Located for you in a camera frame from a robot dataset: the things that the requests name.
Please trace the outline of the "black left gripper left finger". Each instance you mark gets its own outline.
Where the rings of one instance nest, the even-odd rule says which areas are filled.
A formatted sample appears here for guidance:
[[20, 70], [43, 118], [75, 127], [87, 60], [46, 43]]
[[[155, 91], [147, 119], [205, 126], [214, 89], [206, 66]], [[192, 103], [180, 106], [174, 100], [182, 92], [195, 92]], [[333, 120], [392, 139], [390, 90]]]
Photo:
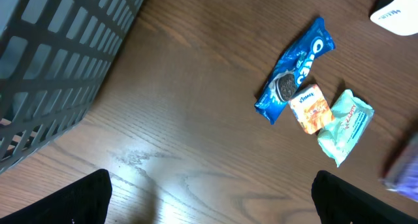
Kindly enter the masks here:
[[47, 197], [1, 218], [1, 224], [104, 224], [112, 196], [109, 172], [103, 168]]

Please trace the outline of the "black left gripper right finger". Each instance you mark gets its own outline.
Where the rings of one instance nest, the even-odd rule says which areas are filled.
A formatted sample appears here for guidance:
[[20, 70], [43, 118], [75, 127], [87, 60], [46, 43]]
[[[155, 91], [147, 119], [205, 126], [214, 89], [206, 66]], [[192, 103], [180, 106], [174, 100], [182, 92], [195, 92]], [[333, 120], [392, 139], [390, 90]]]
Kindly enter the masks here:
[[417, 224], [416, 218], [326, 170], [317, 173], [311, 194], [322, 224]]

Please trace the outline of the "purple sanitary pad pack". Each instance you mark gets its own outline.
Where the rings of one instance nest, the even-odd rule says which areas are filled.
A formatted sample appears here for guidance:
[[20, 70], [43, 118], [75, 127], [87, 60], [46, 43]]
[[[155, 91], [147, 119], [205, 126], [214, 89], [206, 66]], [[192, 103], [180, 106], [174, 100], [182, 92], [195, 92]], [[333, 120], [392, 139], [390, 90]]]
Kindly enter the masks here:
[[388, 191], [417, 202], [417, 133], [389, 158], [381, 182]]

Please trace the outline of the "green wet tissue pack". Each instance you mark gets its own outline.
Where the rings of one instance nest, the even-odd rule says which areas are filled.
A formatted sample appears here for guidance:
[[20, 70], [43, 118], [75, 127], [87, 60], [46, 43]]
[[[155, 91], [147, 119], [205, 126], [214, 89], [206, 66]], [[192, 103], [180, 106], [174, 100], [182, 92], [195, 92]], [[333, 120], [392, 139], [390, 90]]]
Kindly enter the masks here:
[[331, 112], [335, 119], [319, 131], [317, 141], [324, 153], [334, 159], [339, 167], [372, 121], [374, 109], [346, 89], [332, 106]]

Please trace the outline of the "orange tissue pack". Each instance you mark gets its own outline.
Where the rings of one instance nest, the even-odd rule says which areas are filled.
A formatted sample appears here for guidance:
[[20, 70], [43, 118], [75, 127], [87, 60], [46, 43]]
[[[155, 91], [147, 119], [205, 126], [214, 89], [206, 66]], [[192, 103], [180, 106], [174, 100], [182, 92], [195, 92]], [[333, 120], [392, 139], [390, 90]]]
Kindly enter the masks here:
[[304, 132], [309, 135], [314, 134], [335, 120], [317, 84], [309, 85], [298, 92], [289, 101], [289, 106]]

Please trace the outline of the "blue oreo cookie pack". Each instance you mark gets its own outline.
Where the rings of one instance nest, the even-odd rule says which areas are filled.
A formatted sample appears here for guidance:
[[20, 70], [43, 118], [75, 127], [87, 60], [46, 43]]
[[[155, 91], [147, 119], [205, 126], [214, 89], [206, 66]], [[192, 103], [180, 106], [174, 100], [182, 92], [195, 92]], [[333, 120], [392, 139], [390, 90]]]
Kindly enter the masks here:
[[325, 20], [316, 18], [311, 26], [281, 55], [254, 104], [256, 112], [272, 125], [307, 78], [315, 59], [335, 49]]

